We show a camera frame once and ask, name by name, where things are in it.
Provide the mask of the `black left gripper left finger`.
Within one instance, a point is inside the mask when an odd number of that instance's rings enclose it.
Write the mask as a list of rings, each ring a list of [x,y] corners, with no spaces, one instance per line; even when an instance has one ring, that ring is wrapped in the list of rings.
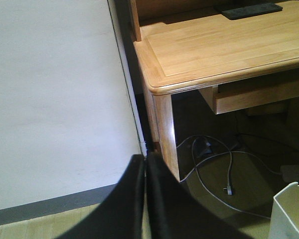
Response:
[[[144,209],[145,160],[135,154],[117,185],[86,218],[59,239],[140,239]]]

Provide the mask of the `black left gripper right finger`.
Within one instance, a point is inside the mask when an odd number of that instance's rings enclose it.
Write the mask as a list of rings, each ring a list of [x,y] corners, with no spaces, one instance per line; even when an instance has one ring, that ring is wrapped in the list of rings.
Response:
[[[154,239],[248,239],[198,203],[176,180],[161,155],[146,159],[147,204]]]

